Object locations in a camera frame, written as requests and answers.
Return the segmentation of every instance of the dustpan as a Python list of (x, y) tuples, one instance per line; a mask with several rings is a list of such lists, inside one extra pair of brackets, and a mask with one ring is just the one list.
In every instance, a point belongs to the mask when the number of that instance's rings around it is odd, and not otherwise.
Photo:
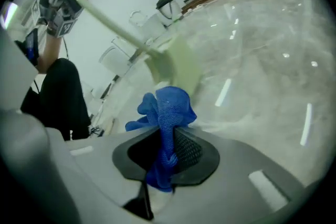
[(180, 35), (174, 36), (166, 45), (166, 49), (160, 52), (147, 47), (123, 30), (88, 0), (76, 1), (107, 28), (149, 56), (145, 63), (152, 74), (155, 84), (161, 81), (168, 81), (170, 85), (179, 87), (185, 90), (189, 96), (192, 96), (201, 77), (201, 71), (193, 52)]

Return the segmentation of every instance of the person's arm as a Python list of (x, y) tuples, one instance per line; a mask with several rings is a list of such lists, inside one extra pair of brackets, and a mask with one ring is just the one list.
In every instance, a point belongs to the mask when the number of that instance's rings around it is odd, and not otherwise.
[(47, 33), (46, 46), (43, 53), (37, 59), (37, 70), (40, 74), (46, 74), (49, 67), (58, 59), (62, 39)]

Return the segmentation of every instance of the light green handle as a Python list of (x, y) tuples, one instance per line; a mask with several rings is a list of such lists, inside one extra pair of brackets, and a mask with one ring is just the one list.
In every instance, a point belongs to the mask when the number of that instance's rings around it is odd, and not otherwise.
[(128, 41), (130, 44), (136, 46), (142, 51), (146, 52), (148, 55), (155, 57), (158, 56), (158, 52), (149, 49), (144, 43), (137, 40), (135, 37), (127, 33), (117, 24), (112, 22), (108, 17), (105, 16), (100, 10), (94, 7), (88, 0), (76, 0), (79, 5), (85, 8), (93, 17), (95, 17), (98, 21), (104, 24), (111, 31), (115, 32), (118, 36)]

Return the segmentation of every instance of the tiled floor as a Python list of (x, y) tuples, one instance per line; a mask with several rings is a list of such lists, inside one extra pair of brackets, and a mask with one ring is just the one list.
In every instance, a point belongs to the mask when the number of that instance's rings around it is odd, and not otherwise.
[[(320, 0), (216, 0), (170, 31), (187, 39), (203, 70), (192, 127), (252, 145), (304, 185), (321, 178), (335, 149), (336, 26)], [(154, 91), (141, 58), (112, 89), (102, 120), (114, 116), (113, 133), (124, 132)]]

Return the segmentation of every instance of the ceiling light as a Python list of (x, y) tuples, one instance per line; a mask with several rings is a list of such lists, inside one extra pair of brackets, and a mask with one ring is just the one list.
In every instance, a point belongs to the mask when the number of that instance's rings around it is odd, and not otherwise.
[(5, 29), (7, 29), (9, 23), (11, 22), (10, 20), (12, 20), (16, 9), (17, 9), (17, 5), (15, 3), (11, 3), (9, 5), (8, 11), (7, 11), (7, 16), (6, 16), (6, 19), (5, 19)]

